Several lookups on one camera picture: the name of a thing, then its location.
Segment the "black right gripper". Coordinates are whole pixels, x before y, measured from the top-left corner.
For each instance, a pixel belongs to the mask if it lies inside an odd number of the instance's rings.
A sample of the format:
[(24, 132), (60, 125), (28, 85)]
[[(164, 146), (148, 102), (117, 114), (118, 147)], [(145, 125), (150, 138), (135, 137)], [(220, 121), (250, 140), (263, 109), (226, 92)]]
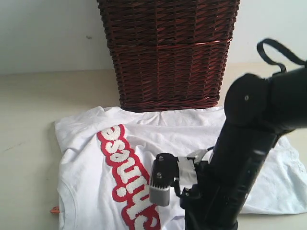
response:
[(181, 160), (177, 164), (179, 184), (183, 186), (179, 198), (180, 207), (185, 210), (185, 229), (216, 229), (208, 219), (209, 209), (214, 198), (214, 190), (209, 188), (208, 161), (200, 161), (195, 164), (192, 160)]

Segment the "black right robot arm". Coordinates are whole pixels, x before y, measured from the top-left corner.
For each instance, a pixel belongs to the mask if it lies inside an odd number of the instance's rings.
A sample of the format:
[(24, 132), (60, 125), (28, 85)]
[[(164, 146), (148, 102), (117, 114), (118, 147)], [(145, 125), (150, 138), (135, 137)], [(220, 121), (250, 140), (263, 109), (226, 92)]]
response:
[(285, 134), (307, 126), (307, 64), (261, 78), (246, 73), (230, 86), (225, 123), (198, 183), (180, 205), (188, 230), (235, 230), (237, 217), (269, 151)]

